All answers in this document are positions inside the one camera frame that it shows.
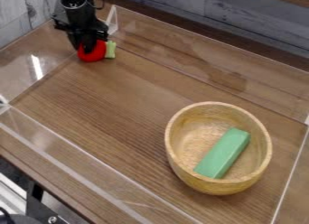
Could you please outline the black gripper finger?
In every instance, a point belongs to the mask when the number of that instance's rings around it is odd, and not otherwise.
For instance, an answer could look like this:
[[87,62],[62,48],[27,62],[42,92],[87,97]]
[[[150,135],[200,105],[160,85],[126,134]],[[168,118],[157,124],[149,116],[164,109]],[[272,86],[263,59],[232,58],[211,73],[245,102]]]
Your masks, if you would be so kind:
[[83,39],[83,31],[67,31],[67,36],[74,49],[78,50]]
[[86,34],[82,38],[82,46],[86,53],[91,53],[97,45],[97,36]]

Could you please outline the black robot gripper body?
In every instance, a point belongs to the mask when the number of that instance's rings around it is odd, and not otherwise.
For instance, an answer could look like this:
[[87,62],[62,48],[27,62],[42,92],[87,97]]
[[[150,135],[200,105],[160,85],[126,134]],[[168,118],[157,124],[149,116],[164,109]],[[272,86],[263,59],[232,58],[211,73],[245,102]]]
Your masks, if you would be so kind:
[[58,5],[53,14],[55,28],[61,31],[83,31],[86,34],[94,34],[98,40],[108,40],[109,26],[95,16],[95,9],[90,5],[81,8],[66,8]]

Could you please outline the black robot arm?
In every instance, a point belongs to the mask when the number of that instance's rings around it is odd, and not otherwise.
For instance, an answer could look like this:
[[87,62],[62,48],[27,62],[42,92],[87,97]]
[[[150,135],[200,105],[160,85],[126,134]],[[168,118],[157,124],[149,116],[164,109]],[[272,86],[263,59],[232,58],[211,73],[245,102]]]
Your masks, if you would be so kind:
[[104,5],[95,6],[94,0],[59,0],[53,19],[55,28],[65,31],[75,50],[83,48],[91,53],[98,41],[108,41],[109,25],[95,14]]

